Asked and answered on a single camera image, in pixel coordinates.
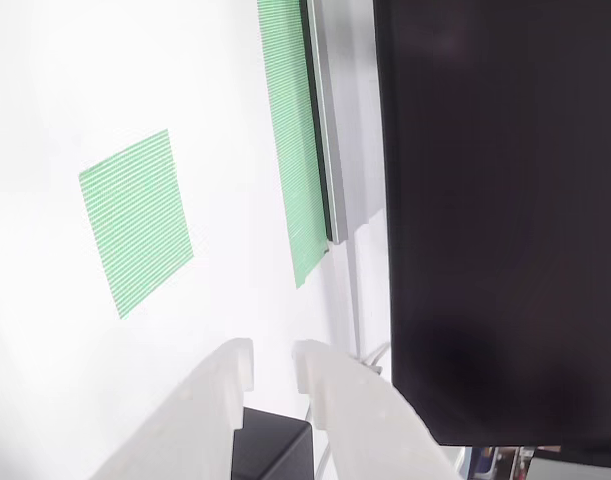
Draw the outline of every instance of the green dotted square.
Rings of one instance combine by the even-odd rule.
[[[194,255],[167,130],[85,170],[79,180],[124,318]]]

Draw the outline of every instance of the black display screen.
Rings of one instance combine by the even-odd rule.
[[[456,445],[611,441],[611,0],[375,0],[393,380]]]

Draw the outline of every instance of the green grid pattern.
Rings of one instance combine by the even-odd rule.
[[[265,71],[296,286],[327,251],[299,0],[258,0]]]
[[[121,318],[193,257],[167,130],[79,177]]]

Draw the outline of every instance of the white plastic piece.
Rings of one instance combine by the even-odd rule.
[[[460,480],[425,424],[398,391],[325,344],[297,342],[298,390],[327,430],[340,480]]]
[[[92,480],[230,480],[243,392],[254,386],[250,339],[203,360]]]

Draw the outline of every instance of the white cable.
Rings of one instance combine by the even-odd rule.
[[[361,363],[364,363],[365,365],[369,365],[371,363],[372,357],[377,357],[382,351],[387,351],[387,349],[389,348],[389,345],[390,345],[389,342],[382,343],[381,345],[378,346],[376,350],[374,350],[372,353],[370,353],[365,358],[363,358],[361,360]]]
[[[332,449],[327,444],[325,451],[323,452],[323,456],[321,457],[321,461],[318,463],[318,468],[316,469],[316,476],[314,480],[323,480],[323,475],[325,475],[325,467],[327,467],[327,462],[329,462],[329,457],[332,454]]]
[[[372,360],[372,363],[370,363],[372,367],[375,367],[376,365],[378,365],[378,362],[380,362],[381,358],[383,358],[383,356],[387,353],[387,351],[389,350],[389,347],[390,347],[390,343],[387,342],[384,348],[376,354],[376,356],[374,357],[374,360]]]

